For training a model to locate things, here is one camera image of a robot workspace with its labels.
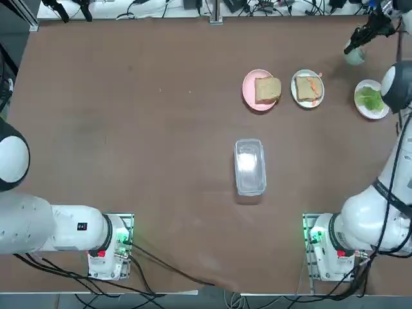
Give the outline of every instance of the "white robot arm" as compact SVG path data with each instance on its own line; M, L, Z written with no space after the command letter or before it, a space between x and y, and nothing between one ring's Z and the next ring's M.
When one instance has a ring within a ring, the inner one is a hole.
M390 67L382 80L381 95L394 113L412 107L412 61L401 61ZM352 270L356 250L375 250L385 221L379 250L396 249L396 254L404 256L412 252L412 125L409 118L380 176L366 190L349 198L341 213L318 217L311 238L322 280L340 281Z
M89 276L129 276L127 254L133 216L102 214L83 205L50 205L9 191L28 173L30 150L24 137L0 118L0 254L88 251Z

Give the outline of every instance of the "bread slice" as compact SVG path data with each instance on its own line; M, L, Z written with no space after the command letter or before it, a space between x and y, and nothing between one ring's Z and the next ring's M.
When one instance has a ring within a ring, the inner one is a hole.
M322 82L319 77L298 76L295 78L295 83L299 101L314 101L322 97Z
M282 93L281 81L275 77L255 79L255 103L272 104Z

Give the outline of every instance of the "lettuce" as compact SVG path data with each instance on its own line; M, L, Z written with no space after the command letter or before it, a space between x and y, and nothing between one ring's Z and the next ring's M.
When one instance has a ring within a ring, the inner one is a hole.
M380 96L380 91L376 91L371 87L363 87L358 90L355 98L359 105L365 106L369 111L382 111L385 106Z

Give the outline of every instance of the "clear plastic box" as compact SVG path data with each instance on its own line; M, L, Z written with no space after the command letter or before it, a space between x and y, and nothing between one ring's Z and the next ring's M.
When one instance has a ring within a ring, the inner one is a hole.
M265 156L260 140L238 140L234 146L234 170L239 195L260 195L266 188Z

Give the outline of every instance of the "brown table surface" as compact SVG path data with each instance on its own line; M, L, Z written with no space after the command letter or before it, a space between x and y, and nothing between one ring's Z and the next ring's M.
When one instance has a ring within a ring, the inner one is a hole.
M353 90L380 80L396 38L375 39L349 67L342 48L363 17L51 23L30 34L9 121L30 144L21 192L50 203L134 212L135 240L179 269L230 290L294 294L304 254L302 213L337 212L380 173L394 116L362 118ZM280 78L279 104L251 113L241 83L253 69ZM323 73L324 101L297 106L290 79ZM233 147L258 138L267 189L255 205L234 188ZM82 273L78 252L51 258ZM0 259L4 292L84 290L70 279ZM141 259L157 291L198 285ZM378 258L368 293L412 295L410 262ZM304 268L300 293L309 293ZM124 282L142 288L138 274ZM332 284L316 285L328 292ZM105 286L107 291L118 291Z

